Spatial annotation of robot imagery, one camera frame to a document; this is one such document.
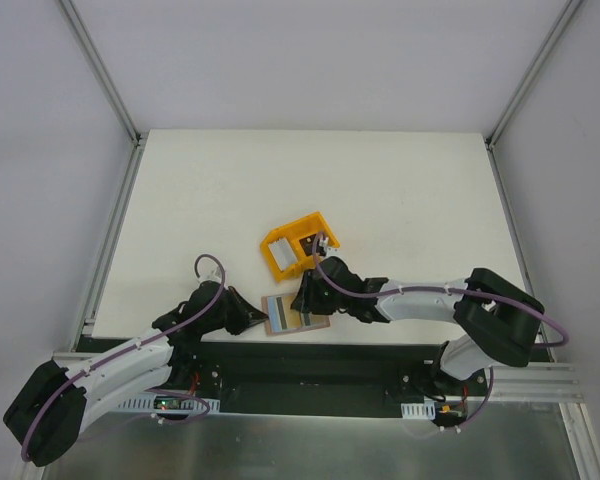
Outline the brown leather card holder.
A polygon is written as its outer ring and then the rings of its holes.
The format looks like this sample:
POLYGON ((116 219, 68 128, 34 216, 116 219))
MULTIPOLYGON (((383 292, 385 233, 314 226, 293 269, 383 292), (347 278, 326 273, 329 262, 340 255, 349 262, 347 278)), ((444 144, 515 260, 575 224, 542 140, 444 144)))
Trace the brown leather card holder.
POLYGON ((262 298, 267 336, 280 336, 305 331, 324 329, 330 326, 328 316, 302 313, 291 308, 294 294, 272 295, 262 298))

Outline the yellow plastic bin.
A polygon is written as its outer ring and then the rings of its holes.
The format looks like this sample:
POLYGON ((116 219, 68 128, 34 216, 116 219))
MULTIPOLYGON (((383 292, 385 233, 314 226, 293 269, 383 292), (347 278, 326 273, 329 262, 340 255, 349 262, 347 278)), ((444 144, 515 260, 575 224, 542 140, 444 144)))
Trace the yellow plastic bin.
POLYGON ((314 268, 315 262, 313 257, 307 257, 304 254, 299 241, 301 238, 319 233, 324 233, 326 237, 329 237, 334 247, 340 247, 339 240, 335 237, 332 229, 319 211, 277 227, 265 236, 260 244, 260 252, 277 283, 298 278, 305 270, 314 268), (296 262, 284 271, 278 269, 268 247, 270 243, 281 238, 286 238, 289 241, 296 256, 296 262))

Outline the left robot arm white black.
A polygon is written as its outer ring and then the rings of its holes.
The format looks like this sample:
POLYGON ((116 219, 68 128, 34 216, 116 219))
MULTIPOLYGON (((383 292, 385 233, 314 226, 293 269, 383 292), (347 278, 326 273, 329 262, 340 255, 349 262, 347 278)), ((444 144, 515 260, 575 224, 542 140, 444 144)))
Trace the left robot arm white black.
POLYGON ((234 287, 204 281, 142 334, 71 366, 55 360, 39 365, 3 422, 20 444, 22 460, 44 467, 124 400, 163 384, 184 387, 204 335, 217 330, 240 335, 267 318, 234 287))

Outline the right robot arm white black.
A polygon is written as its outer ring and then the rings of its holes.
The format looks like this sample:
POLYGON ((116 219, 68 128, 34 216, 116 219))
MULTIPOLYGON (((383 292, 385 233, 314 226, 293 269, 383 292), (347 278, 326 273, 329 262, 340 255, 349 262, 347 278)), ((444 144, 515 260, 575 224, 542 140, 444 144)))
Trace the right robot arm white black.
POLYGON ((430 369, 432 387, 446 395, 495 364, 527 366, 544 313, 533 297, 486 268, 443 284, 406 284, 361 278, 336 256, 304 272, 291 308, 344 313, 367 324, 427 320, 459 326, 463 334, 442 344, 430 369))

